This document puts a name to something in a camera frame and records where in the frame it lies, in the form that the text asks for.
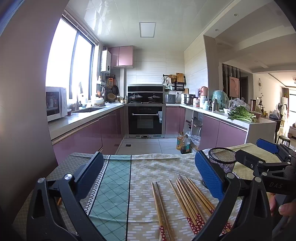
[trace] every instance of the oven handle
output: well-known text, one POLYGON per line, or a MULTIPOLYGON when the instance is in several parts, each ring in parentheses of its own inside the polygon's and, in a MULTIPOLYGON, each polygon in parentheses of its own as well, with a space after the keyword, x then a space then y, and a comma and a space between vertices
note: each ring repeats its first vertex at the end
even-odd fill
POLYGON ((157 114, 132 114, 132 115, 158 115, 158 113, 157 114))

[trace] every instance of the white wall tile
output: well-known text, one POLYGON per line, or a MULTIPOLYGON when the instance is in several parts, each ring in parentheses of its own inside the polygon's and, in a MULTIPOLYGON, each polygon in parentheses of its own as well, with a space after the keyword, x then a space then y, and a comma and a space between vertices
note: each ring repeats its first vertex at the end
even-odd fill
POLYGON ((184 64, 179 63, 166 63, 166 74, 185 73, 184 64))
POLYGON ((154 62, 165 62, 165 50, 137 50, 138 61, 154 61, 154 62))

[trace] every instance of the built-in oven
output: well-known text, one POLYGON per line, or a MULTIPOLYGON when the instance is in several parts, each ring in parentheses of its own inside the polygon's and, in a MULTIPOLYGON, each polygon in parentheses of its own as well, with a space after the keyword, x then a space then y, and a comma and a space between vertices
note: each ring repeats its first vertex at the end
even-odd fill
POLYGON ((164 104, 126 104, 126 138, 163 138, 164 104))

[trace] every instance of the cutting board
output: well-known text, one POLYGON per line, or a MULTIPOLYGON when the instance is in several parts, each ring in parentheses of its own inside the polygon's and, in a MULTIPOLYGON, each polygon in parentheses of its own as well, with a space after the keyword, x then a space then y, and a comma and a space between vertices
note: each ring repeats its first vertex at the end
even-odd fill
POLYGON ((183 82, 184 83, 184 74, 176 73, 177 75, 177 82, 183 82))

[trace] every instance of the lower cabinet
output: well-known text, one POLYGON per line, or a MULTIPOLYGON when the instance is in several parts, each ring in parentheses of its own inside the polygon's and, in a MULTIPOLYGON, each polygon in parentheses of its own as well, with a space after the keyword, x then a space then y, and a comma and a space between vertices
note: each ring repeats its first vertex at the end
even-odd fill
POLYGON ((165 109, 165 133, 178 134, 184 128, 184 107, 166 107, 165 109))
POLYGON ((204 115, 199 150, 242 145, 246 135, 246 132, 235 126, 204 115))
POLYGON ((119 108, 53 146, 58 164, 73 152, 114 155, 125 135, 124 110, 119 108))
POLYGON ((73 152, 94 154, 102 148, 100 121, 83 128, 53 146, 58 164, 73 152))

